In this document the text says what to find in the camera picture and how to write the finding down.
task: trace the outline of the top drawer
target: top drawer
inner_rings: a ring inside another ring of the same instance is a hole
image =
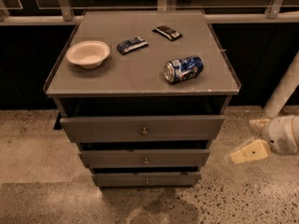
[[[74,143],[211,140],[224,116],[76,117],[61,119]]]

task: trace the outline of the gray tabletop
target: gray tabletop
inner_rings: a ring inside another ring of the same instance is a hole
[[[159,25],[173,28],[183,37],[171,42],[153,33]],[[118,44],[136,36],[149,46],[122,56]],[[104,41],[110,46],[110,55],[93,69],[73,65],[64,57],[47,89],[49,97],[238,94],[237,79],[198,10],[87,12],[72,45],[85,40]],[[164,78],[164,65],[191,55],[204,60],[204,71],[199,77],[169,83]]]

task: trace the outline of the bottom drawer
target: bottom drawer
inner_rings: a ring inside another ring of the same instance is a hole
[[[94,174],[97,187],[192,186],[200,172]]]

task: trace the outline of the soda can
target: soda can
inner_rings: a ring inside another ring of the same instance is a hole
[[[190,56],[168,62],[164,67],[164,76],[170,83],[197,77],[204,70],[204,62],[199,56]]]

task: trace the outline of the drawer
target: drawer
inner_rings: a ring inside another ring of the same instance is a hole
[[[82,162],[91,168],[204,166],[208,149],[82,151]]]
[[[73,143],[215,139],[224,116],[75,117],[61,119]]]
[[[98,187],[191,186],[200,180],[200,172],[97,174],[93,181]]]

